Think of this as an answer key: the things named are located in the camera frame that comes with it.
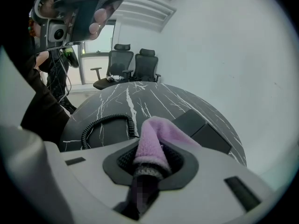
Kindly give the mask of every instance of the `chair backrest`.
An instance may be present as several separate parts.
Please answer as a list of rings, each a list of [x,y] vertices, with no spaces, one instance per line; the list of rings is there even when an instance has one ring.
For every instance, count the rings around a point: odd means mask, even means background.
[[[143,77],[155,79],[154,73],[158,63],[158,57],[154,50],[141,49],[135,55],[135,72],[133,78],[142,79]]]
[[[116,44],[115,50],[109,52],[107,76],[124,76],[122,71],[128,70],[134,53],[130,51],[131,45]]]

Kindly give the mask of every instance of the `black pants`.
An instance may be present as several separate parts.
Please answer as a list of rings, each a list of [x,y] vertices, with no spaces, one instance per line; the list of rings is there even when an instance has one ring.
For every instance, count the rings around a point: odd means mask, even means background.
[[[65,71],[68,72],[68,61],[65,61],[63,65]],[[52,68],[50,69],[50,72],[48,73],[47,87],[58,102],[65,95],[66,79],[67,77],[60,61],[58,60],[54,62]],[[73,114],[76,110],[76,107],[70,103],[67,97],[64,97],[61,100],[60,105],[64,107],[68,112],[70,112],[70,114]]]

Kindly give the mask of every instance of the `floor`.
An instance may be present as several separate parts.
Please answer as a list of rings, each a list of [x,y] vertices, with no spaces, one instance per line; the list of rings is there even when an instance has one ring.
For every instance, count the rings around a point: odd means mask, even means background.
[[[78,108],[86,99],[93,96],[95,93],[97,93],[97,91],[70,93],[67,98],[73,106]]]

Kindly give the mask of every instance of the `person's hand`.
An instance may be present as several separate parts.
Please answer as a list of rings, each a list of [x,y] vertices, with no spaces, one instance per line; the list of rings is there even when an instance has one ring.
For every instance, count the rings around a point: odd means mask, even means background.
[[[57,11],[55,11],[53,9],[53,5],[54,5],[54,0],[46,0],[43,5],[40,8],[40,13],[42,16],[45,17],[56,17],[57,15]],[[65,16],[65,23],[68,26],[71,20],[71,14],[72,12],[70,12],[69,14],[67,14]],[[90,32],[90,39],[94,40],[96,39],[99,34],[100,34],[100,26],[105,26],[105,22],[107,19],[107,13],[105,9],[99,9],[94,13],[94,19],[95,19],[95,23],[91,24],[89,26],[89,32]],[[33,24],[33,29],[36,33],[37,37],[40,37],[41,35],[41,27],[34,22]]]

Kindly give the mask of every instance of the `black mesh chair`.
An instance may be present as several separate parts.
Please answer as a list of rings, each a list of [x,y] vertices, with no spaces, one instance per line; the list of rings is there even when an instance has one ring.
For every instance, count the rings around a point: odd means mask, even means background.
[[[107,69],[107,76],[122,76],[125,77],[124,80],[120,80],[118,82],[109,82],[106,77],[101,79],[99,69],[102,69],[101,67],[98,68],[92,68],[90,70],[95,70],[97,72],[98,81],[93,83],[93,86],[97,88],[98,90],[103,90],[107,87],[110,87],[115,84],[128,82],[128,73],[124,72],[125,70],[128,70],[129,65],[133,59],[134,53],[130,51],[131,45],[122,45],[122,44],[116,44],[114,46],[115,50],[112,50],[109,52],[109,64]]]
[[[157,63],[158,57],[155,56],[154,50],[141,49],[139,54],[135,55],[135,72],[133,76],[131,76],[133,70],[126,70],[124,73],[128,73],[130,81],[158,82],[161,75],[156,74],[156,78],[154,76]]]

